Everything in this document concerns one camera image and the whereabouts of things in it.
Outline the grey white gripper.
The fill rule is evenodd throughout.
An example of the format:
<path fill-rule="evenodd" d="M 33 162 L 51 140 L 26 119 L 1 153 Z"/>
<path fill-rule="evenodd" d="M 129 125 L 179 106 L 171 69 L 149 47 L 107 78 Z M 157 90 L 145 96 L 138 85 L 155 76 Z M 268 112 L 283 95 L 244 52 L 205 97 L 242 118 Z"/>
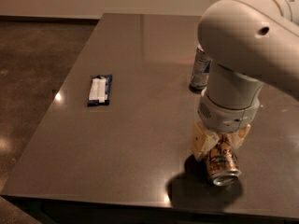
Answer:
<path fill-rule="evenodd" d="M 259 106 L 260 101 L 255 99 L 253 105 L 248 108 L 239 110 L 224 108 L 214 104 L 208 98 L 206 90 L 203 90 L 197 112 L 204 124 L 196 122 L 192 128 L 191 150 L 195 159 L 200 161 L 216 146 L 220 140 L 216 133 L 228 133 L 230 146 L 234 149 L 240 148 L 250 131 L 250 124 Z"/>

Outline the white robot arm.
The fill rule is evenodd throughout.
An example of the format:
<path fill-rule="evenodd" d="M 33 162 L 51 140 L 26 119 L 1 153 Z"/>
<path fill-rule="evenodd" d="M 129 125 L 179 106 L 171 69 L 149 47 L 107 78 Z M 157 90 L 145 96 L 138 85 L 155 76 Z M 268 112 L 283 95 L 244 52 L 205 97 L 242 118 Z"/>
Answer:
<path fill-rule="evenodd" d="M 203 14 L 198 41 L 212 59 L 193 128 L 200 161 L 220 134 L 241 146 L 263 84 L 299 97 L 299 0 L 220 0 Z"/>

